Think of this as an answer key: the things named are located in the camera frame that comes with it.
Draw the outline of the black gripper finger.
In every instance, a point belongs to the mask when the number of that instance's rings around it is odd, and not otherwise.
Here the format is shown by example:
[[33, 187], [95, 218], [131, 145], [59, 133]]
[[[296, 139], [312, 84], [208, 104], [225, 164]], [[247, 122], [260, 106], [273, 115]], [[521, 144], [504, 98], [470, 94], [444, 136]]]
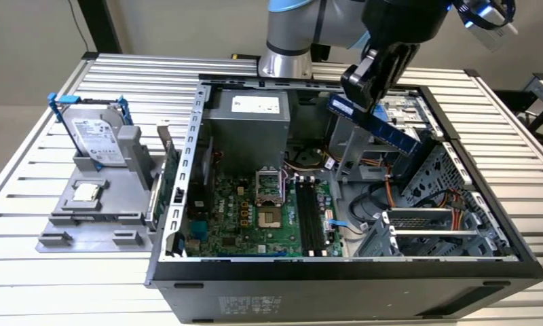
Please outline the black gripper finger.
[[365, 113], [372, 113], [390, 77], [389, 51], [370, 49], [361, 62], [341, 76], [348, 99]]
[[412, 63], [416, 54], [421, 48], [421, 44], [396, 43], [389, 50], [386, 61], [384, 63], [382, 71], [382, 91], [381, 97], [384, 97], [401, 78], [404, 71]]

